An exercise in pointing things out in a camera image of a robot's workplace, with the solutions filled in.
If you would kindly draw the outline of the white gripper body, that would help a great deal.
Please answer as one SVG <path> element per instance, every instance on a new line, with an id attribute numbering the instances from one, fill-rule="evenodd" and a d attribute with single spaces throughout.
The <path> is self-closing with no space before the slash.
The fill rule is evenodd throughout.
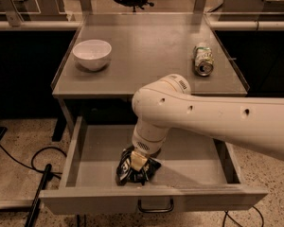
<path id="1" fill-rule="evenodd" d="M 166 140 L 165 131 L 139 131 L 138 128 L 133 130 L 133 146 L 141 153 L 153 155 L 160 150 Z"/>

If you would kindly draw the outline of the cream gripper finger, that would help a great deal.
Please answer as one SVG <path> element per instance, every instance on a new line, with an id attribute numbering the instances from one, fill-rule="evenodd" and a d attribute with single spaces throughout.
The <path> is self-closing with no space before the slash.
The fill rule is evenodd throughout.
<path id="1" fill-rule="evenodd" d="M 140 171 L 142 167 L 147 163 L 148 158 L 140 154 L 137 151 L 131 153 L 131 168 Z"/>

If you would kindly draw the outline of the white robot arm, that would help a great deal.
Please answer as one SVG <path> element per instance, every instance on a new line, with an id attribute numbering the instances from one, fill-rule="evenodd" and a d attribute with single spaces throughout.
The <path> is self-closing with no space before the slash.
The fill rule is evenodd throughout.
<path id="1" fill-rule="evenodd" d="M 137 90 L 132 108 L 133 146 L 146 158 L 176 128 L 284 161 L 284 98 L 194 96 L 184 77 L 171 74 Z"/>

